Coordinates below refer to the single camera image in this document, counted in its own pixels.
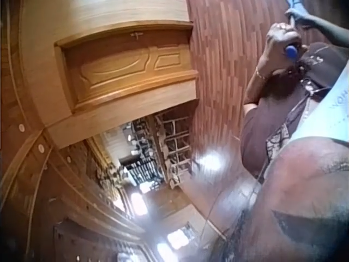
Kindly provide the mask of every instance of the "bright window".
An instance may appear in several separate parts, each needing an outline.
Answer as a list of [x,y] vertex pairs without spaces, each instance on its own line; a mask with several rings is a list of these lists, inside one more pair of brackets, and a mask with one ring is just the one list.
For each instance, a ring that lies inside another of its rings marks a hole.
[[155,184],[155,181],[146,181],[140,184],[140,190],[142,194],[148,193],[151,190],[152,185]]
[[132,206],[138,216],[143,216],[148,213],[146,203],[144,202],[140,193],[133,193],[131,195]]
[[189,244],[189,239],[182,229],[178,229],[175,232],[168,234],[167,239],[171,243],[171,246],[176,250]]
[[176,255],[173,253],[173,251],[167,244],[160,243],[158,244],[157,248],[164,262],[178,262]]
[[113,201],[113,204],[125,212],[125,206],[121,198],[118,198],[117,200]]

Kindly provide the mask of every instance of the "blue screwdriver handle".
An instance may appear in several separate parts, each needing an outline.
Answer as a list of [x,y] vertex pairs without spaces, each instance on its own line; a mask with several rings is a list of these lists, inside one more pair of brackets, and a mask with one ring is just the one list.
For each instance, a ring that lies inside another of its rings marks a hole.
[[[290,25],[291,25],[292,27],[295,27],[295,25],[296,25],[296,22],[295,22],[293,16],[290,17]],[[287,56],[289,59],[292,59],[292,60],[296,60],[296,59],[297,59],[298,50],[297,50],[297,48],[296,48],[294,45],[288,45],[288,46],[285,48],[285,53],[286,53],[286,56]]]

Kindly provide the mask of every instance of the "gold bracelet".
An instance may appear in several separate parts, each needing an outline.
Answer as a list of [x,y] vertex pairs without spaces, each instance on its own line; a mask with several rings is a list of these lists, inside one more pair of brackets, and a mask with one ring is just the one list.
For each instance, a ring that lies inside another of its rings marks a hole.
[[260,72],[258,71],[258,67],[256,67],[256,74],[257,74],[257,76],[258,76],[259,78],[261,78],[261,79],[267,79],[267,78],[265,78],[264,76],[262,76],[262,75],[260,74]]

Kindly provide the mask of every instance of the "polished wooden floor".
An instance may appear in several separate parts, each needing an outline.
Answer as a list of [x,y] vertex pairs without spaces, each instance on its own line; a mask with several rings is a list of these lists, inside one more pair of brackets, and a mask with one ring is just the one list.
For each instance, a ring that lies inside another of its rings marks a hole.
[[[303,1],[310,13],[334,22],[345,19],[325,1]],[[262,53],[265,35],[275,22],[287,22],[285,0],[188,0],[194,30],[192,64],[198,70],[198,107],[191,127],[192,177],[182,185],[202,214],[221,230],[231,226],[255,185],[242,167],[239,134],[242,98]],[[324,41],[307,31],[304,41]]]

